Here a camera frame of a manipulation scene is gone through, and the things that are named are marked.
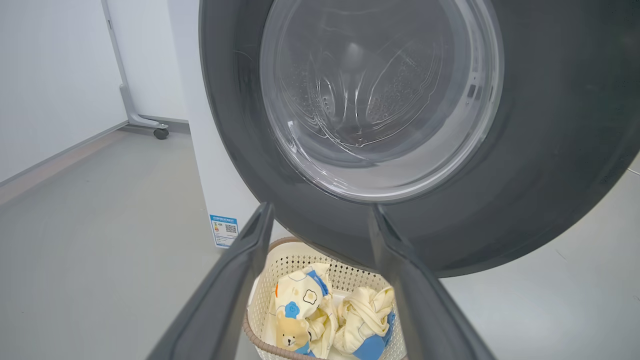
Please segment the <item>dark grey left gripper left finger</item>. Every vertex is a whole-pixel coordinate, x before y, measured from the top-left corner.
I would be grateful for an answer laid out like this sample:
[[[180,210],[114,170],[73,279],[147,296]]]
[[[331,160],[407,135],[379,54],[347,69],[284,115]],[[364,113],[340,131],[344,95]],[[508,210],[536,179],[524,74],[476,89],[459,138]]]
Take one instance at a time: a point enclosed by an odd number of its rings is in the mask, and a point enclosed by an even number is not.
[[[261,203],[148,355],[149,360],[233,360],[254,280],[265,268],[274,206]]]

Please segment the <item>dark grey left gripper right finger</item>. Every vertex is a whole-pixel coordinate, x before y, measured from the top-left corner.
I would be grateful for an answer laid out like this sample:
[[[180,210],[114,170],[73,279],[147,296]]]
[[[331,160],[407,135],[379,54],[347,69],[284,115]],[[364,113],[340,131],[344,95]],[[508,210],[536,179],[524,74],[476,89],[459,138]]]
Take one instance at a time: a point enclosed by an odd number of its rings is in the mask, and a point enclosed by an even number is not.
[[[410,360],[493,360],[491,352],[439,278],[420,261],[384,207],[370,207],[375,269],[393,287]]]

